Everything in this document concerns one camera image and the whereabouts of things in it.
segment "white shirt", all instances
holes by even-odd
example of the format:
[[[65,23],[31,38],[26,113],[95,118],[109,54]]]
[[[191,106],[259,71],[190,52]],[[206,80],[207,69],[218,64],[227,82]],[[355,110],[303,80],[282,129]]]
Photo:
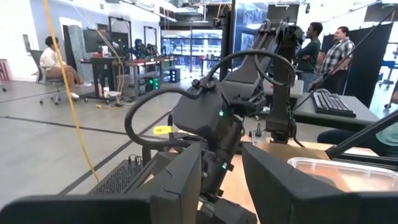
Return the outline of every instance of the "white shirt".
[[[40,67],[45,68],[46,71],[51,70],[55,67],[60,67],[57,54],[50,47],[47,47],[40,56]]]

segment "yellow label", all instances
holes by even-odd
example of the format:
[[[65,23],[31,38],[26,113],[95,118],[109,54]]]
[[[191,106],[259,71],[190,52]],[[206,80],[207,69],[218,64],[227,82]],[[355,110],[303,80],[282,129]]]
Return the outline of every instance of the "yellow label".
[[[156,126],[154,127],[154,135],[158,134],[168,134],[173,132],[173,127],[171,126]]]

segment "office chair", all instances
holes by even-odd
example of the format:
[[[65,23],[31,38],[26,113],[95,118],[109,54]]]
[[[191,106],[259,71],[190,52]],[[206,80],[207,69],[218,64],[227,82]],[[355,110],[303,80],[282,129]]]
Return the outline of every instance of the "office chair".
[[[41,50],[30,50],[30,54],[36,63],[37,69],[39,70],[39,75],[37,76],[36,82],[44,84],[44,85],[55,86],[57,89],[57,92],[52,96],[46,96],[46,97],[41,98],[39,103],[40,103],[40,105],[43,105],[43,103],[44,103],[43,100],[50,98],[50,100],[53,101],[55,105],[58,105],[58,102],[61,101],[60,95],[61,94],[66,95],[66,93],[61,92],[61,88],[63,88],[64,83],[63,83],[62,78],[47,78],[46,77],[46,75],[45,75],[46,68],[40,66],[40,56],[42,55],[42,53],[43,53],[43,51],[41,51]]]

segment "khaki pants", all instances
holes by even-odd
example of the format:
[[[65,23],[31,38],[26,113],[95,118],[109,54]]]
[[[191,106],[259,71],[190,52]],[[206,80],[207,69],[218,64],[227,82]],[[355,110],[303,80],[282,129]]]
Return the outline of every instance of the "khaki pants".
[[[76,84],[83,84],[83,80],[80,79],[72,66],[65,66],[65,73],[70,91],[75,89]],[[46,71],[46,76],[49,78],[62,78],[62,70],[61,68],[51,68],[51,70]]]

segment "computer tower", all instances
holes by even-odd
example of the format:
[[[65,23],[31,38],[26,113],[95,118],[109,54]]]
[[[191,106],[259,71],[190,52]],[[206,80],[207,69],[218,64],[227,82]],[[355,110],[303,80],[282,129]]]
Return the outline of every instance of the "computer tower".
[[[178,83],[178,82],[180,82],[180,74],[181,74],[181,70],[179,68],[170,69],[169,82],[170,83]]]

